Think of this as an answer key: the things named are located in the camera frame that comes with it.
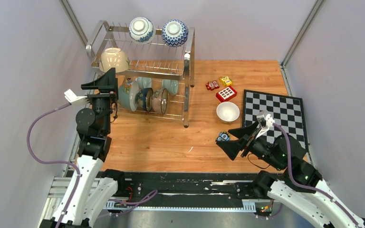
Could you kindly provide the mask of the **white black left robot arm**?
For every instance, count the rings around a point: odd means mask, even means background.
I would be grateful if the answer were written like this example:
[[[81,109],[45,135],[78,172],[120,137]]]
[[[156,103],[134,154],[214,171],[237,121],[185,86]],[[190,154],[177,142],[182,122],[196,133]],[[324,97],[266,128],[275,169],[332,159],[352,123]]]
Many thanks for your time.
[[[98,186],[93,182],[106,160],[112,139],[110,115],[118,99],[116,69],[107,70],[98,79],[81,85],[83,90],[98,90],[97,94],[77,96],[67,90],[64,109],[71,105],[83,105],[76,114],[77,133],[80,138],[75,163],[69,163],[74,173],[58,209],[51,218],[41,221],[41,228],[91,228],[109,199],[126,192],[124,173],[106,170]]]

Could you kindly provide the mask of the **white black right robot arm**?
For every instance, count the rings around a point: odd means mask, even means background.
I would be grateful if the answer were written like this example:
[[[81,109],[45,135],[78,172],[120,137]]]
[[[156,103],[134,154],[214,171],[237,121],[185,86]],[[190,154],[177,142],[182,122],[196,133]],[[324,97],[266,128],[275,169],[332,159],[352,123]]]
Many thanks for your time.
[[[216,144],[234,160],[239,152],[254,154],[282,174],[260,171],[252,182],[258,198],[277,200],[316,228],[365,228],[365,218],[353,213],[330,189],[321,173],[303,157],[306,150],[276,124],[257,123],[230,129],[236,140]]]

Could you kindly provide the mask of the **cream bowl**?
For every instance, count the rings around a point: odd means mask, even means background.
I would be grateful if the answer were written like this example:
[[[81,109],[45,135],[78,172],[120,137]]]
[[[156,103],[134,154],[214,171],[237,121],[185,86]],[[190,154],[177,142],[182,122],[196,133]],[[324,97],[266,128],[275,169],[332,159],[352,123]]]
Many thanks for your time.
[[[100,57],[99,69],[107,72],[115,68],[117,73],[124,72],[130,68],[130,60],[127,54],[120,48],[110,47],[103,51]]]
[[[232,102],[222,102],[217,106],[216,114],[223,123],[230,124],[238,120],[240,116],[240,109]]]

